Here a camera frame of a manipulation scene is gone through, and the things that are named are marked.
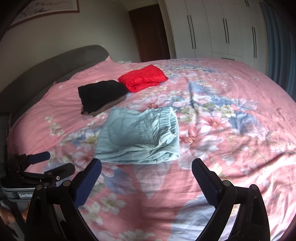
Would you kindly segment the left hand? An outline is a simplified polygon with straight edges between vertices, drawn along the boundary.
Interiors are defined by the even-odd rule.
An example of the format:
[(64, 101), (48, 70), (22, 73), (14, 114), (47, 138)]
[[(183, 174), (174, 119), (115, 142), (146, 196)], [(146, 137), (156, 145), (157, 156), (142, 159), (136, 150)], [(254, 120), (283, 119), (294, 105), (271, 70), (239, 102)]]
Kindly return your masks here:
[[(30, 203), (26, 203), (26, 204), (27, 204), (27, 208), (22, 212), (22, 217), (24, 220), (27, 219)], [(4, 208), (2, 205), (1, 205), (1, 218), (9, 228), (13, 229), (12, 224), (15, 223), (16, 220), (12, 215), (12, 213), (8, 209)]]

